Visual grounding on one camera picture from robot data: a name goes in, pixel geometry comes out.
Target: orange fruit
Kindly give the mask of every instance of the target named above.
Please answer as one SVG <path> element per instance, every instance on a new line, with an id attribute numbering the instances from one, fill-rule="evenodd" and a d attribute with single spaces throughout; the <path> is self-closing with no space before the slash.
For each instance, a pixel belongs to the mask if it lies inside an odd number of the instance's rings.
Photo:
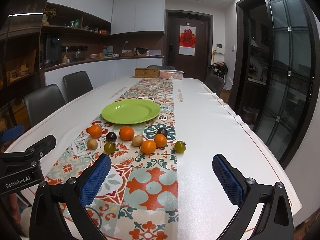
<path id="1" fill-rule="evenodd" d="M 157 144 L 151 140 L 144 141 L 140 146 L 140 150 L 145 154 L 153 153 L 156 150 L 156 148 Z"/>
<path id="2" fill-rule="evenodd" d="M 124 126 L 120 129 L 119 136 L 124 141 L 130 141 L 134 137 L 134 130 L 130 126 Z"/>
<path id="3" fill-rule="evenodd" d="M 102 128 L 94 124 L 89 127 L 89 134 L 92 138 L 99 138 L 102 135 Z"/>
<path id="4" fill-rule="evenodd" d="M 160 147 L 164 147 L 167 144 L 167 138 L 163 134 L 157 134 L 155 136 L 155 143 Z"/>

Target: lower cabinet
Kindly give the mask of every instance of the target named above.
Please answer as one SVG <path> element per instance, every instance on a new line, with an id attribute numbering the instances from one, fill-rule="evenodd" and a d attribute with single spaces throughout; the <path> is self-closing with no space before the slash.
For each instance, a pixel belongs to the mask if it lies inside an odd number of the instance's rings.
<path id="1" fill-rule="evenodd" d="M 93 89 L 96 89 L 123 76 L 134 76 L 135 68 L 146 68 L 149 65 L 162 65 L 162 58 L 115 59 L 67 66 L 45 72 L 45 83 L 46 85 L 57 84 L 67 102 L 67 92 L 63 83 L 65 75 L 86 71 Z"/>

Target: leather chair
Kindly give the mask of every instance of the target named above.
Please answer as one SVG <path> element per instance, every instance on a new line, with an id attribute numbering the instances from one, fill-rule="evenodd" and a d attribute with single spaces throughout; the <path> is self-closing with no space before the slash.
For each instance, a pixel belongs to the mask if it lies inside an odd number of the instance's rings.
<path id="1" fill-rule="evenodd" d="M 165 69 L 174 70 L 174 66 L 156 66 L 156 65 L 151 65 L 151 66 L 148 66 L 148 68 L 158 68 L 160 70 L 165 70 Z"/>
<path id="2" fill-rule="evenodd" d="M 51 84 L 26 95 L 24 101 L 32 127 L 66 104 L 57 84 Z"/>
<path id="3" fill-rule="evenodd" d="M 217 75 L 210 74 L 207 76 L 207 79 L 204 81 L 204 84 L 210 88 L 210 90 L 220 96 L 220 93 L 226 84 L 226 81 L 218 77 Z"/>
<path id="4" fill-rule="evenodd" d="M 66 85 L 69 102 L 93 90 L 86 71 L 79 71 L 66 75 L 63 77 L 63 81 Z"/>

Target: dining table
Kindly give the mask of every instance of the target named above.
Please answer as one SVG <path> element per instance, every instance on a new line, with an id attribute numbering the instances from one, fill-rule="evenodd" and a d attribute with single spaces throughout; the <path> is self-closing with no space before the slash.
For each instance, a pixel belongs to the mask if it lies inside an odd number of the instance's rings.
<path id="1" fill-rule="evenodd" d="M 103 153 L 106 134 L 119 135 L 122 127 L 104 120 L 101 111 L 115 101 L 131 98 L 151 100 L 161 109 L 156 118 L 130 125 L 135 135 L 153 140 L 159 128 L 166 128 L 167 145 L 147 155 L 118 136 L 110 155 L 111 170 L 92 204 L 85 207 L 107 239 L 217 239 L 238 207 L 231 204 L 212 170 L 216 154 L 223 154 L 244 177 L 259 184 L 281 181 L 292 215 L 302 207 L 266 145 L 197 79 L 121 77 L 67 103 L 14 141 L 7 152 L 24 151 L 52 134 L 56 147 L 40 160 L 45 180 L 53 185 L 78 177 Z M 93 124 L 102 128 L 96 150 L 86 145 Z M 173 149 L 178 140 L 186 143 L 184 153 Z M 36 190 L 37 185 L 22 190 L 31 204 Z M 60 207 L 74 237 L 82 239 L 66 205 Z M 262 208 L 258 204 L 241 239 L 250 238 Z"/>

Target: green plate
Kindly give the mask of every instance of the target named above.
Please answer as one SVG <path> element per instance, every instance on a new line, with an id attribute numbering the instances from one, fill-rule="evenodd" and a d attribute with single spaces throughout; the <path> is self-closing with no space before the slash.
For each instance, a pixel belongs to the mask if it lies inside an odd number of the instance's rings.
<path id="1" fill-rule="evenodd" d="M 160 113 L 160 106 L 146 99 L 126 99 L 114 102 L 102 110 L 102 117 L 116 124 L 135 124 L 149 121 Z"/>

